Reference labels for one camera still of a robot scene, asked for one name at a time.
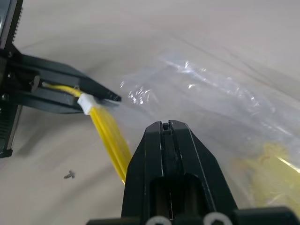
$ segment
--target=yellow cable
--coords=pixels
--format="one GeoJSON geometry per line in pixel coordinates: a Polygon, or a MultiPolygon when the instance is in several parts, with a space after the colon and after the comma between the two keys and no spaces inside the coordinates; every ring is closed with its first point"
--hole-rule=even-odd
{"type": "MultiPolygon", "coordinates": [[[[44,83],[44,87],[61,90],[79,98],[83,92],[65,85],[51,85],[44,83]]],[[[113,117],[102,107],[91,107],[89,115],[98,131],[112,164],[125,183],[127,167],[131,159],[127,143],[113,117]]]]}

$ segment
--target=plastic wrap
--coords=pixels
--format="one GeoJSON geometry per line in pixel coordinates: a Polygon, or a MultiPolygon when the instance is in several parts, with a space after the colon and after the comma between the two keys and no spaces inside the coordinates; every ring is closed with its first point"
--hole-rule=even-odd
{"type": "Polygon", "coordinates": [[[127,98],[110,110],[132,151],[151,123],[185,122],[217,158],[240,208],[287,205],[300,215],[296,110],[188,61],[124,76],[120,91],[127,98]]]}

